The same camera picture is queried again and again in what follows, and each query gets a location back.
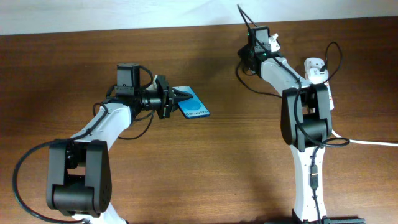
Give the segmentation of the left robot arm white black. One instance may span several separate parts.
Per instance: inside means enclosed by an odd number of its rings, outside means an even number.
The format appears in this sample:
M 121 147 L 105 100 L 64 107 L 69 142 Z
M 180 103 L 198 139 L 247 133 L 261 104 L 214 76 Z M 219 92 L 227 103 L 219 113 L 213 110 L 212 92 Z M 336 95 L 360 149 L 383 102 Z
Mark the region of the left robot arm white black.
M 140 84 L 142 65 L 121 63 L 117 83 L 98 114 L 79 132 L 49 146 L 47 206 L 84 223 L 125 223 L 111 205 L 111 146 L 141 111 L 168 118 L 178 103 L 193 96 L 169 85 L 163 75 Z

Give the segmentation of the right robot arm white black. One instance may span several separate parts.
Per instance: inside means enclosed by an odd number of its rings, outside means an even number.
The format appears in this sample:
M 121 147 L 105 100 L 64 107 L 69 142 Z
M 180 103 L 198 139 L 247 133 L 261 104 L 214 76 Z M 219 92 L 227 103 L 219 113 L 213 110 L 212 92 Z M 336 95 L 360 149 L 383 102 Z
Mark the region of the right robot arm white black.
M 254 74 L 270 83 L 282 98 L 280 128 L 295 167 L 294 223 L 364 223 L 363 218 L 330 218 L 323 201 L 322 164 L 332 146 L 328 89 L 304 79 L 279 52 L 269 28 L 248 27 L 248 44 L 238 51 Z

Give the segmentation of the blue Galaxy smartphone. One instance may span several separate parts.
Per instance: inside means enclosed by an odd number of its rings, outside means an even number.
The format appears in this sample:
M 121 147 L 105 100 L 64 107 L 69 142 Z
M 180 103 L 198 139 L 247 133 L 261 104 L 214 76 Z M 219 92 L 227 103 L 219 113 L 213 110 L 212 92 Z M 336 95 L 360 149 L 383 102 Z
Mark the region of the blue Galaxy smartphone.
M 210 116 L 210 112 L 190 86 L 176 86 L 175 89 L 184 93 L 189 93 L 193 96 L 193 98 L 190 98 L 189 100 L 184 100 L 178 103 L 180 111 L 186 119 L 197 119 Z

